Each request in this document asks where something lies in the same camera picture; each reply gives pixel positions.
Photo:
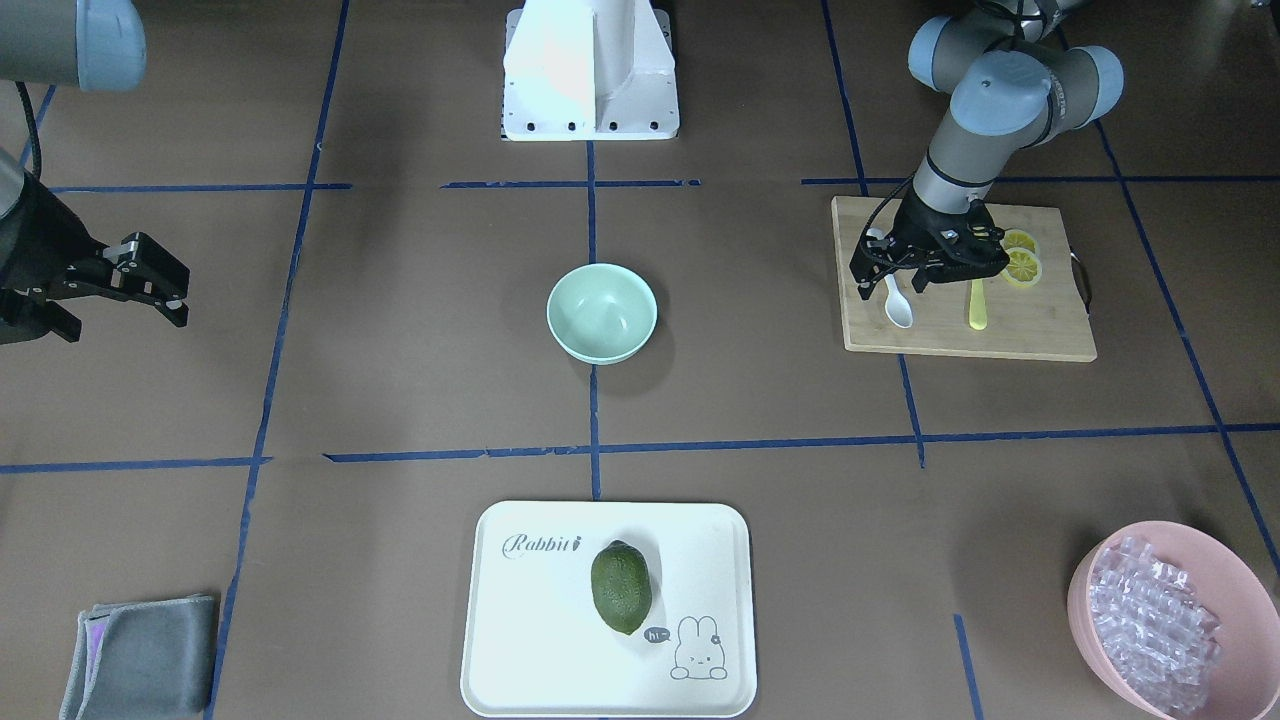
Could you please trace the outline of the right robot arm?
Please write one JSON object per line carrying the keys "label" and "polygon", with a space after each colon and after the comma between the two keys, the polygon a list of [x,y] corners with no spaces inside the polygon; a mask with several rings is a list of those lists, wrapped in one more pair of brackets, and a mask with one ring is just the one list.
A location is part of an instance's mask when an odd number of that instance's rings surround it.
{"label": "right robot arm", "polygon": [[147,41],[131,1],[5,1],[1,76],[15,86],[29,160],[1,155],[1,341],[81,338],[69,299],[99,296],[156,309],[188,323],[189,268],[148,234],[97,241],[42,182],[42,151],[29,88],[127,92],[145,77]]}

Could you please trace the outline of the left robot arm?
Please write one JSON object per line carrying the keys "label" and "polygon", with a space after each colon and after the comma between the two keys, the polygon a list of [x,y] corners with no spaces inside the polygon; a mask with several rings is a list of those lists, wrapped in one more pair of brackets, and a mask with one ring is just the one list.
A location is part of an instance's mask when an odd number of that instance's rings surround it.
{"label": "left robot arm", "polygon": [[899,186],[892,225],[867,227],[850,275],[861,300],[899,272],[911,287],[978,281],[1010,263],[986,195],[1021,149],[1100,119],[1123,96],[1119,58],[1101,46],[1044,45],[1075,1],[978,1],[965,15],[929,19],[911,40],[908,67],[948,96],[918,168]]}

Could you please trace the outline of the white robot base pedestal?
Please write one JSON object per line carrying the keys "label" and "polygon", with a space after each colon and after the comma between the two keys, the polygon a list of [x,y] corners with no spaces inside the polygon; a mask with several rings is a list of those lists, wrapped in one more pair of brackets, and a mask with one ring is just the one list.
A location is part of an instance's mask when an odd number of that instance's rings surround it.
{"label": "white robot base pedestal", "polygon": [[506,17],[503,69],[508,141],[678,135],[673,22],[653,1],[526,1]]}

